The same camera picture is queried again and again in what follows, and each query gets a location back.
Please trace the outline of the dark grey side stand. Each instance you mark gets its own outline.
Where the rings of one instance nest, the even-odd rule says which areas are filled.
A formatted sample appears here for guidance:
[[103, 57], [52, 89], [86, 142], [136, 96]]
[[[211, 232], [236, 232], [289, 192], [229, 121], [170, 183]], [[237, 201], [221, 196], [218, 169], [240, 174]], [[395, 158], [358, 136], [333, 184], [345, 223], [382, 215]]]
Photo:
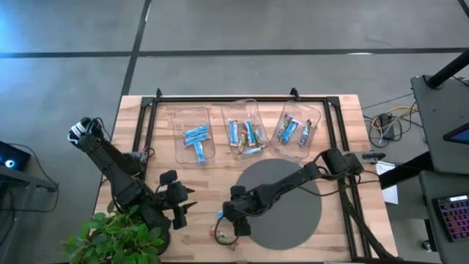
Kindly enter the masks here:
[[14, 169], [8, 169], [7, 167], [0, 166], [0, 182], [7, 183], [25, 183], [35, 187], [41, 187], [47, 189], [49, 192], [56, 191], [57, 187], [55, 183], [46, 181], [35, 176], [31, 176], [25, 172], [17, 171]]

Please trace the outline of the black support beam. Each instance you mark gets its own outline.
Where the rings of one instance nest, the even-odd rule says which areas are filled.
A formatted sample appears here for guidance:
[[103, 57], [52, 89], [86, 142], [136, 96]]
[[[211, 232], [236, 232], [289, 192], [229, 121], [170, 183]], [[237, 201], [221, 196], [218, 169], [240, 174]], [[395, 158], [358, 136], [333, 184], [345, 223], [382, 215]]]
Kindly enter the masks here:
[[421, 171], [432, 171], [434, 169], [431, 155], [425, 152], [403, 164], [396, 165], [379, 176], [381, 189], [386, 189], [396, 184], [417, 176]]

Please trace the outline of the green leafy plant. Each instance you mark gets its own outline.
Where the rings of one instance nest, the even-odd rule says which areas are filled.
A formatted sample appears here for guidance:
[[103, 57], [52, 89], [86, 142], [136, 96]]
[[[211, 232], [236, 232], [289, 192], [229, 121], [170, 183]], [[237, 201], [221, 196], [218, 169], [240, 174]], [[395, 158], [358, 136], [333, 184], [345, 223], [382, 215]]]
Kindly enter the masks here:
[[69, 264], [160, 264], [160, 228], [148, 227], [139, 206], [128, 212], [98, 212], [81, 226], [81, 233], [62, 243]]

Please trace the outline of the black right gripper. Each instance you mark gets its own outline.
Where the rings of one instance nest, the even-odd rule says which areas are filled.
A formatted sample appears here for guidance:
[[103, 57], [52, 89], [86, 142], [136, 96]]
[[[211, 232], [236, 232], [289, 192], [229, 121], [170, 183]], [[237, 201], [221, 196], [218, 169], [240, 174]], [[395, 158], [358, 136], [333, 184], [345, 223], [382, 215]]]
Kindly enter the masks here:
[[229, 201], [222, 204], [224, 216], [233, 221], [234, 234], [239, 237], [249, 236], [251, 234], [251, 226], [248, 219], [241, 219], [246, 216], [255, 216], [256, 207], [255, 199], [252, 194], [234, 195]]

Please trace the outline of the backlit keyboard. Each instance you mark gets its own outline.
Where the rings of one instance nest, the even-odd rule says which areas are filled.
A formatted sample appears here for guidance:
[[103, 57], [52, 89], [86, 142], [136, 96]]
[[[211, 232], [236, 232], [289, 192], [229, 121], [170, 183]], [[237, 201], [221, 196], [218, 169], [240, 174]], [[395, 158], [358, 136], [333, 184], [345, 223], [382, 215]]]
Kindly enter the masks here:
[[432, 205], [449, 242], [469, 240], [469, 194], [433, 199]]

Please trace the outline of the black tablet screen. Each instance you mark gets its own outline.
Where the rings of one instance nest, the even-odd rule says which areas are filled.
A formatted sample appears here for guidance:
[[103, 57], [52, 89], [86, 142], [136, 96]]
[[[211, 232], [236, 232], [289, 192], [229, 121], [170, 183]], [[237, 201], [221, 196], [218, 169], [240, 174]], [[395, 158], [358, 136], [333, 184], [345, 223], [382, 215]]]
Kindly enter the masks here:
[[443, 135], [446, 142], [469, 144], [469, 122]]

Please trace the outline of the grey round mat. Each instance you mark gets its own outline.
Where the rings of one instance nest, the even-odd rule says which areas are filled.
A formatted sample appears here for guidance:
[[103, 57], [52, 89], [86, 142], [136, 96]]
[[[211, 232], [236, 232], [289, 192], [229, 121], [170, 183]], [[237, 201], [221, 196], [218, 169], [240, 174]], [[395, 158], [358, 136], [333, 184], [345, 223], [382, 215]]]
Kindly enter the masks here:
[[[275, 183], [300, 169], [284, 159], [265, 159], [250, 165], [236, 184], [250, 190], [263, 183]], [[314, 181], [304, 183], [281, 196], [271, 209], [259, 217], [248, 217], [249, 238], [267, 249], [285, 250], [301, 245], [316, 230], [322, 212], [322, 200]]]

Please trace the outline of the black round pole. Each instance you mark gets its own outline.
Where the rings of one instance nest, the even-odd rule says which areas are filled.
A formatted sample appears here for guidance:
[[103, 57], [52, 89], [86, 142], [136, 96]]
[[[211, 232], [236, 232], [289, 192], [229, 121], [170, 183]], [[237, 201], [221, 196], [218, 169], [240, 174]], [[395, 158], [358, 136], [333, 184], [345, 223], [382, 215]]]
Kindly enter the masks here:
[[469, 65], [469, 49], [461, 53], [456, 59], [447, 64], [443, 69], [426, 80], [430, 89], [439, 89], [439, 86]]

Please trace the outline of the black device with blue light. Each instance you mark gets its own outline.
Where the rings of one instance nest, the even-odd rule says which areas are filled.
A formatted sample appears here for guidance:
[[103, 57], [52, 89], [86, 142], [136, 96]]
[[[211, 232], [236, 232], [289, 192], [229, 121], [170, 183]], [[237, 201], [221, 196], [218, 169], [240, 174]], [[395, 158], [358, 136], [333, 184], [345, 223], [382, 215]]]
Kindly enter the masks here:
[[29, 153], [0, 141], [0, 166], [23, 171], [30, 158], [31, 155]]

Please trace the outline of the dark grey low desk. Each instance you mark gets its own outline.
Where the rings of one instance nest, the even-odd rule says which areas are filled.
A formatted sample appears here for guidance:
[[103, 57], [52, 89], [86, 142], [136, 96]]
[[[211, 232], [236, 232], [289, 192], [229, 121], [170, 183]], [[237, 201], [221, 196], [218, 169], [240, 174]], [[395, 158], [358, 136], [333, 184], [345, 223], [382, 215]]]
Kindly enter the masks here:
[[432, 205], [433, 199], [469, 194], [469, 175], [422, 171], [418, 179], [428, 215], [425, 225], [432, 251], [439, 254], [442, 264], [469, 264], [469, 240], [449, 242]]

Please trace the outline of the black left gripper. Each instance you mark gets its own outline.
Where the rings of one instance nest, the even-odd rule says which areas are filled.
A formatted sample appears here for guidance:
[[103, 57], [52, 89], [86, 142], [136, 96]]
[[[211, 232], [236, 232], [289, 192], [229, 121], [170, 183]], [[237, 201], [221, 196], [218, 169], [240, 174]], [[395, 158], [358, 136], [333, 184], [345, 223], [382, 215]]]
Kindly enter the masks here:
[[[188, 199], [188, 194], [195, 192], [192, 188], [185, 187], [181, 182], [171, 183], [165, 191], [160, 193], [160, 207], [164, 210], [178, 207], [181, 202]], [[197, 202], [184, 204], [182, 209], [185, 213]]]

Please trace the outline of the black power adapter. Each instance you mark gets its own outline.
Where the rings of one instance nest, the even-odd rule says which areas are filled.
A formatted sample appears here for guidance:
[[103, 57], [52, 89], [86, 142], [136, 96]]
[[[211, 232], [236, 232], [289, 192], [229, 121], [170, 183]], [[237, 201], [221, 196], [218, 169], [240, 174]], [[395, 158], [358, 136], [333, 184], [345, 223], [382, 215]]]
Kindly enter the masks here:
[[392, 114], [381, 114], [378, 117], [378, 125], [380, 126], [380, 132], [383, 136], [383, 139], [386, 140], [393, 140], [395, 137], [394, 132], [394, 124], [392, 123], [394, 120]]

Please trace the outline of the black aluminium frame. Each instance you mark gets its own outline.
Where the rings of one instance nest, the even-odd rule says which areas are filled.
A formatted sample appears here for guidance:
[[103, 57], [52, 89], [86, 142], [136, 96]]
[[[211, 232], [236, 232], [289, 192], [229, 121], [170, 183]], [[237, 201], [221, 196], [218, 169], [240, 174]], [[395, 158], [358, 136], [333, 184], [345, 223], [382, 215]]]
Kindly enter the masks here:
[[[142, 98], [156, 98], [156, 95], [123, 96], [114, 125], [112, 143], [123, 152], [132, 150], [135, 138], [139, 150], [144, 148], [149, 127], [149, 109], [144, 110], [143, 136], [136, 136]], [[367, 137], [361, 105], [357, 95], [299, 95], [299, 103], [318, 108], [322, 118], [310, 161], [321, 150], [336, 144], [353, 152], [367, 152], [370, 143]], [[235, 184], [241, 171], [262, 158], [274, 158], [269, 150], [254, 158], [236, 159], [227, 146], [225, 128], [222, 128], [221, 107], [238, 100], [254, 99], [259, 104], [260, 116], [270, 138], [274, 125], [281, 114], [284, 103], [295, 99], [294, 95], [161, 95], [156, 103], [155, 121], [152, 129], [151, 147], [155, 154], [147, 165], [147, 184], [156, 187], [159, 174], [168, 169], [177, 170], [178, 178], [196, 192], [190, 194], [190, 201], [197, 201], [188, 214], [188, 226], [171, 231], [171, 243], [161, 255], [163, 264], [208, 264], [208, 263], [322, 263], [351, 260], [347, 228], [350, 226], [357, 255], [364, 256], [362, 235], [355, 222], [349, 218], [344, 223], [340, 195], [324, 197], [319, 227], [314, 234], [292, 249], [273, 250], [256, 245], [250, 238], [240, 238], [235, 251], [220, 246], [210, 238], [210, 228], [215, 223], [215, 213], [221, 209], [222, 198], [229, 198], [229, 188]], [[170, 114], [183, 108], [207, 107], [215, 142], [215, 157], [208, 165], [179, 164], [175, 160], [174, 133]]]

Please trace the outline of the black plant pot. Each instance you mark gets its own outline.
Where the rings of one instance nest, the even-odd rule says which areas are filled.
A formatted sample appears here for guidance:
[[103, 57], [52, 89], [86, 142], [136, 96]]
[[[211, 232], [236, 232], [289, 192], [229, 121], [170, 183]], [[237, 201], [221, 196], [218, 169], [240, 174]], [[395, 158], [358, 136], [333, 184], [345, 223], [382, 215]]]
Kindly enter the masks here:
[[162, 255], [169, 247], [171, 242], [171, 220], [167, 220], [161, 227], [160, 227], [160, 235], [159, 238], [163, 241], [160, 246], [157, 246], [158, 254]]

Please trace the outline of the clear plastic bin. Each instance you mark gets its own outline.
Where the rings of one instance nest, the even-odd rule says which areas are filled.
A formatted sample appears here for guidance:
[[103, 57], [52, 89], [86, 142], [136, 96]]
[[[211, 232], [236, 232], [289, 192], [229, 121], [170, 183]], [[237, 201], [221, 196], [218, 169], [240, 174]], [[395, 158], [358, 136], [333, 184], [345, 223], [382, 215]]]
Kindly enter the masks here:
[[[210, 114], [205, 107], [196, 107], [176, 111], [171, 115], [171, 123], [174, 132], [175, 159], [180, 164], [204, 164], [215, 156], [215, 143], [210, 122]], [[211, 139], [202, 142], [206, 161], [199, 163], [194, 146], [186, 147], [183, 136], [185, 131], [206, 125]]]
[[[222, 117], [224, 119], [224, 127], [226, 129], [226, 136], [228, 139], [228, 146], [229, 149], [231, 150], [232, 155], [234, 156], [235, 159], [237, 160], [244, 160], [247, 158], [254, 158], [257, 156], [260, 156], [263, 154], [267, 148], [270, 146], [270, 139], [267, 136], [264, 123], [262, 121], [260, 111], [259, 111], [259, 106], [258, 102], [254, 99], [244, 99], [244, 100], [238, 100], [233, 103], [230, 103], [226, 106], [221, 107], [221, 113]], [[263, 148], [263, 151], [259, 153], [255, 153], [252, 155], [243, 155], [243, 154], [238, 154], [237, 153], [237, 146], [233, 147], [229, 143], [229, 122], [232, 120], [237, 120], [237, 135], [238, 135], [238, 142], [240, 139], [240, 134], [242, 132], [246, 132], [245, 128], [245, 121], [251, 121], [252, 126], [253, 124], [257, 124], [260, 128], [262, 138], [264, 140], [265, 147]], [[257, 147], [256, 145], [254, 146], [247, 146], [245, 148], [255, 148]]]
[[[299, 123], [298, 127], [296, 128], [295, 132], [293, 133], [293, 135], [291, 136], [287, 144], [283, 144], [281, 142], [281, 137], [277, 135], [285, 114], [291, 115], [292, 120], [296, 120]], [[284, 104], [283, 110], [278, 119], [273, 135], [271, 136], [271, 139], [270, 139], [271, 146], [279, 154], [285, 155], [290, 158], [304, 159], [304, 158], [309, 157], [309, 153], [312, 149], [314, 137], [317, 132], [318, 124], [321, 118], [322, 118], [322, 115], [318, 109], [311, 107], [311, 106], [307, 106], [304, 103], [287, 101]], [[311, 120], [312, 122], [311, 132], [309, 135], [309, 140], [307, 141], [307, 145], [305, 147], [301, 147], [299, 144], [299, 141], [300, 141], [300, 137], [303, 132], [304, 126], [306, 124], [306, 120]]]

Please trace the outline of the white paper sheet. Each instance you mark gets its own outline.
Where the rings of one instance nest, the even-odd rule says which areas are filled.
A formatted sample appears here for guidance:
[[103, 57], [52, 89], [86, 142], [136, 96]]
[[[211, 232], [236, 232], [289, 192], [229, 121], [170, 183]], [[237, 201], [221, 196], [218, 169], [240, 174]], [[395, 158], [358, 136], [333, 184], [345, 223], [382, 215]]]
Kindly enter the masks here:
[[[395, 164], [390, 164], [383, 161], [378, 161], [375, 164], [375, 169], [378, 175], [382, 175], [385, 172], [394, 169], [395, 167]], [[394, 205], [399, 204], [398, 189], [396, 185], [383, 189], [382, 194], [385, 202]]]

